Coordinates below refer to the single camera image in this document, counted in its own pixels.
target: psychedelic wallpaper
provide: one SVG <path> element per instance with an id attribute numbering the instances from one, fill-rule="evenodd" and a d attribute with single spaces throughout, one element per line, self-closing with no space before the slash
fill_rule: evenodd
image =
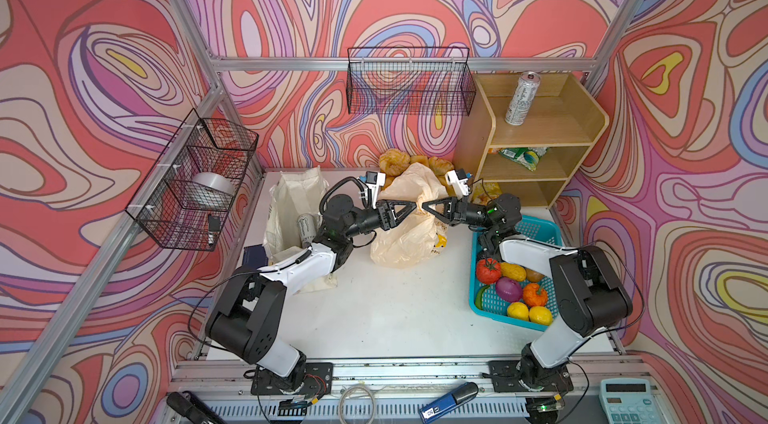
<path id="1" fill-rule="evenodd" d="M 346 56 L 468 46 L 474 56 L 593 56 L 622 0 L 188 0 L 218 56 Z M 456 116 L 350 115 L 346 73 L 223 76 L 268 166 L 368 166 L 391 147 L 451 157 Z"/>
<path id="2" fill-rule="evenodd" d="M 0 0 L 0 385 L 206 91 L 167 0 Z M 252 186 L 215 253 L 140 235 L 27 423 L 148 420 Z"/>
<path id="3" fill-rule="evenodd" d="M 557 203 L 637 279 L 622 341 L 682 423 L 768 422 L 766 24 L 768 0 L 645 0 L 598 95 L 610 128 Z"/>

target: black wire basket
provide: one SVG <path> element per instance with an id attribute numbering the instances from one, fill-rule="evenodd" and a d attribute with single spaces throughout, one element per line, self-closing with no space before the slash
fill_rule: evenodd
<path id="1" fill-rule="evenodd" d="M 465 46 L 347 50 L 346 103 L 350 114 L 469 115 L 475 80 Z"/>
<path id="2" fill-rule="evenodd" d="M 226 119 L 195 116 L 189 139 L 158 187 L 142 205 L 126 208 L 166 249 L 212 251 L 216 247 L 259 139 L 255 132 Z M 211 173 L 219 176 L 214 187 L 204 180 Z"/>

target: vent grille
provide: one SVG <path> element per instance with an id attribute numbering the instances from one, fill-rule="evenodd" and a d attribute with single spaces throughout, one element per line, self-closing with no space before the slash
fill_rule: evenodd
<path id="1" fill-rule="evenodd" d="M 362 400 L 347 400 L 344 403 L 344 417 L 351 419 L 367 419 L 371 415 L 371 403 Z M 376 415 L 386 419 L 413 419 L 418 418 L 418 410 L 432 402 L 434 399 L 386 399 L 376 402 Z M 222 419 L 228 422 L 253 421 L 261 419 L 261 411 L 256 401 L 211 401 L 208 406 Z M 278 416 L 277 402 L 265 402 L 262 400 L 264 412 L 270 420 L 296 420 L 296 417 Z M 339 400 L 323 399 L 307 410 L 305 420 L 336 419 L 339 412 Z M 444 419 L 483 418 L 483 417 L 528 417 L 525 410 L 525 398 L 523 397 L 483 397 L 467 402 L 450 412 Z"/>

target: white label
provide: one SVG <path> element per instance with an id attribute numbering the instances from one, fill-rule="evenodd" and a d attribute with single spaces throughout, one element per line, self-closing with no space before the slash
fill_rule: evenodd
<path id="1" fill-rule="evenodd" d="M 429 419 L 430 417 L 434 416 L 439 410 L 440 410 L 439 407 L 436 407 L 436 406 L 430 407 L 429 409 L 422 412 L 422 416 L 424 416 L 424 419 Z"/>

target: orange pepper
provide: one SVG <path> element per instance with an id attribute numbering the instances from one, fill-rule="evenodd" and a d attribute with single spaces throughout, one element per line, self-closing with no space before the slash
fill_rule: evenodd
<path id="1" fill-rule="evenodd" d="M 528 307 L 546 306 L 549 296 L 538 283 L 531 283 L 523 288 L 523 302 Z"/>

